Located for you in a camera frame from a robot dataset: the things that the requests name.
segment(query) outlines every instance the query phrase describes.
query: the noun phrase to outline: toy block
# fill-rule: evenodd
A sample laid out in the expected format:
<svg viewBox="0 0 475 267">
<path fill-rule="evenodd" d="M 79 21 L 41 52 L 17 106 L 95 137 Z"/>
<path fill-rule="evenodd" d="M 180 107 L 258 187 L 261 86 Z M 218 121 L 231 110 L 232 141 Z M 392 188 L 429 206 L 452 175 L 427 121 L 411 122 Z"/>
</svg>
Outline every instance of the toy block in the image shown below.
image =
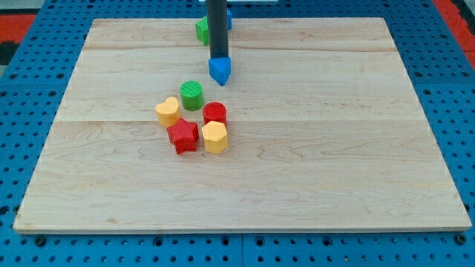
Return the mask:
<svg viewBox="0 0 475 267">
<path fill-rule="evenodd" d="M 226 16 L 228 18 L 228 30 L 232 30 L 232 14 L 230 10 L 226 11 Z"/>
<path fill-rule="evenodd" d="M 210 121 L 222 122 L 227 126 L 226 107 L 219 102 L 211 102 L 203 108 L 203 121 L 207 124 Z"/>
<path fill-rule="evenodd" d="M 221 86 L 231 76 L 231 58 L 213 58 L 208 61 L 209 75 Z"/>
<path fill-rule="evenodd" d="M 196 141 L 200 138 L 198 124 L 179 118 L 175 125 L 166 128 L 170 143 L 175 145 L 177 154 L 196 151 Z"/>
<path fill-rule="evenodd" d="M 220 154 L 228 147 L 228 133 L 224 123 L 210 121 L 201 131 L 205 140 L 205 151 Z"/>
<path fill-rule="evenodd" d="M 204 105 L 203 88 L 199 82 L 188 81 L 180 86 L 183 107 L 188 111 L 197 111 Z"/>
<path fill-rule="evenodd" d="M 208 45 L 208 17 L 204 16 L 200 21 L 196 22 L 194 29 L 196 31 L 196 38 L 200 40 L 203 45 Z"/>
<path fill-rule="evenodd" d="M 155 106 L 155 112 L 157 112 L 158 122 L 165 127 L 174 125 L 181 117 L 180 104 L 173 96 Z"/>
</svg>

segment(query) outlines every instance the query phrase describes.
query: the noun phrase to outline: green cylinder block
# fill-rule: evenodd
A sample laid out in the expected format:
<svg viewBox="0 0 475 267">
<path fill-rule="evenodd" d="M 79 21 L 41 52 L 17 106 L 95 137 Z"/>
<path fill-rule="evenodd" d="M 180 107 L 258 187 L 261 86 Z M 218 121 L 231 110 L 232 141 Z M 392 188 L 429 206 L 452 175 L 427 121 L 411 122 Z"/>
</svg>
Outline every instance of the green cylinder block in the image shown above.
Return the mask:
<svg viewBox="0 0 475 267">
<path fill-rule="evenodd" d="M 183 107 L 188 111 L 197 111 L 204 105 L 203 87 L 199 82 L 188 81 L 180 86 Z"/>
</svg>

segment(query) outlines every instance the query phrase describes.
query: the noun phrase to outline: black rod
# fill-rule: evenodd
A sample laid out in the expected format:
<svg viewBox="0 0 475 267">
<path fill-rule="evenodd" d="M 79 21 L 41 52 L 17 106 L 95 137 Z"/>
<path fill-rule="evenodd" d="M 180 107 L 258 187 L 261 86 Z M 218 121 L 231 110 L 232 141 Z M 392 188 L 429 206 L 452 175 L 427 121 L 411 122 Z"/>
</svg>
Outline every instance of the black rod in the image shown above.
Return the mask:
<svg viewBox="0 0 475 267">
<path fill-rule="evenodd" d="M 211 58 L 229 56 L 226 0 L 206 0 Z"/>
</svg>

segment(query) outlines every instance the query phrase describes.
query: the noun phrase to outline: yellow block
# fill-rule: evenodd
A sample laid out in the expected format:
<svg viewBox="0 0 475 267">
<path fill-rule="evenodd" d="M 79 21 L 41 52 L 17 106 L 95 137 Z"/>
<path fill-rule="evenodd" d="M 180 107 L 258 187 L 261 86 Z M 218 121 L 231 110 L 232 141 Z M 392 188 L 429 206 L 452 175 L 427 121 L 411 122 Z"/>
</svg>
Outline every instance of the yellow block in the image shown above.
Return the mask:
<svg viewBox="0 0 475 267">
<path fill-rule="evenodd" d="M 210 121 L 201 128 L 205 140 L 205 150 L 219 154 L 228 147 L 228 133 L 222 122 Z"/>
<path fill-rule="evenodd" d="M 173 96 L 158 104 L 155 111 L 157 112 L 158 122 L 165 127 L 174 125 L 181 117 L 180 104 L 178 99 Z"/>
</svg>

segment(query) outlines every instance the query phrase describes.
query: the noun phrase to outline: wooden table surface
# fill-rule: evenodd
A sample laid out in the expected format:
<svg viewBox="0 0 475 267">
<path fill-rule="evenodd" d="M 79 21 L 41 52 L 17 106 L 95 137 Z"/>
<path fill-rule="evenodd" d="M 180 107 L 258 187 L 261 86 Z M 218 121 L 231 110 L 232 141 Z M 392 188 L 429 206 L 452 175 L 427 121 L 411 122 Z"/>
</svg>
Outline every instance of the wooden table surface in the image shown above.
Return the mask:
<svg viewBox="0 0 475 267">
<path fill-rule="evenodd" d="M 22 234 L 471 226 L 384 19 L 234 19 L 232 76 L 196 19 L 97 19 L 19 209 Z M 176 155 L 154 106 L 199 81 L 229 147 Z M 201 111 L 185 111 L 203 125 Z"/>
</svg>

